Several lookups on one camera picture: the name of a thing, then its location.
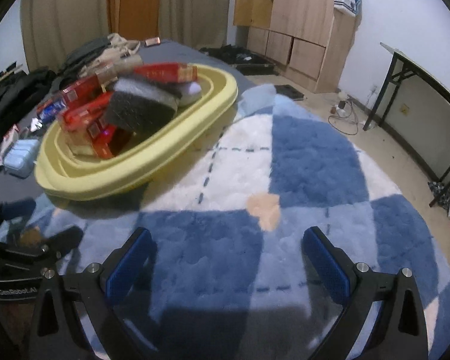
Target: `plush rug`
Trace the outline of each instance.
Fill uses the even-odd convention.
[[[43,195],[30,225],[45,236],[84,229],[62,274],[103,262],[146,227],[158,246],[154,267],[115,310],[138,345],[164,358],[260,360],[306,359],[341,311],[300,250],[303,232],[318,226],[354,262],[412,270],[438,359],[450,343],[450,268],[424,220],[365,152],[271,91],[249,90],[240,109],[250,115],[225,114],[148,185],[85,203]]]

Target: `metal screw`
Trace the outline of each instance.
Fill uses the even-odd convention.
[[[356,265],[356,268],[360,271],[360,272],[367,272],[368,271],[368,265],[367,264],[365,264],[364,262],[359,262],[357,265]]]
[[[97,262],[93,262],[89,266],[87,266],[87,271],[90,272],[91,274],[94,274],[99,269],[100,269],[100,264]]]
[[[403,276],[406,276],[407,278],[412,277],[412,271],[409,268],[402,269],[402,274],[403,274]]]
[[[45,279],[51,279],[53,276],[55,276],[55,271],[53,269],[49,269],[45,272]]]

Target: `cable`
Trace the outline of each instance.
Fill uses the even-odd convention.
[[[338,115],[330,115],[328,117],[328,123],[330,124],[330,126],[332,126],[335,130],[338,130],[339,132],[341,132],[342,134],[345,135],[357,135],[359,133],[359,117],[356,115],[355,110],[353,109],[353,103],[351,100],[348,100],[348,103],[350,104],[350,113],[347,116],[338,116]],[[348,132],[342,131],[340,130],[337,126],[335,126],[334,124],[332,124],[330,122],[330,119],[337,119],[337,120],[347,120],[349,117],[351,117],[351,115],[353,114],[354,116],[354,120],[353,121],[348,121],[349,124],[355,125],[356,127],[356,132],[353,134],[350,134]]]

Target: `yellow plastic tub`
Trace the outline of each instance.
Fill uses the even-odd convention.
[[[128,191],[143,184],[168,164],[236,100],[233,76],[198,64],[203,96],[149,139],[110,160],[74,156],[54,122],[43,138],[35,166],[35,178],[52,196],[71,200],[93,200]]]

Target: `floor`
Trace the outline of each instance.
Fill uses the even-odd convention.
[[[296,103],[324,120],[327,120],[330,115],[332,105],[337,104],[336,93],[314,94],[283,76],[248,76],[248,78],[255,84],[292,85],[305,94],[304,100]],[[358,120],[363,123],[366,120],[366,115],[356,107],[354,109]],[[355,126],[344,121],[337,121],[336,126],[342,131],[356,132]],[[428,206],[432,200],[432,193],[428,189],[428,178],[425,173],[410,155],[380,127],[374,127],[372,130],[365,132],[362,124],[362,126],[358,126],[357,135],[346,135],[346,137],[360,149],[366,151],[399,186],[404,197],[411,202],[427,223],[450,264],[450,220],[444,209]]]

